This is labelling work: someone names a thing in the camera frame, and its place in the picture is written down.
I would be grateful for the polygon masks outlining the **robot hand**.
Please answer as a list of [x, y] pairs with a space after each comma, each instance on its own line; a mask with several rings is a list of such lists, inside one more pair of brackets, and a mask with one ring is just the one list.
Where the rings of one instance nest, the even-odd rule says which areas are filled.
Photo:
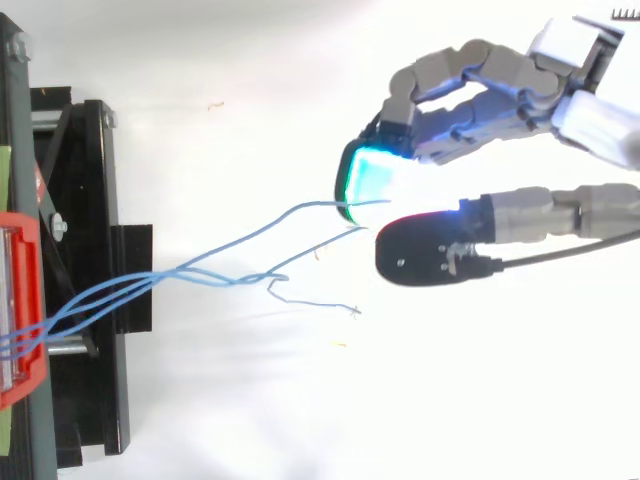
[[[379, 203], [396, 170], [444, 165], [496, 141], [550, 134], [606, 163], [639, 167], [639, 13], [546, 23], [526, 52], [474, 39], [425, 55], [392, 77], [371, 122], [344, 148], [340, 215]], [[637, 240], [639, 190], [526, 187], [391, 221], [375, 266], [407, 287], [460, 284], [507, 269]]]

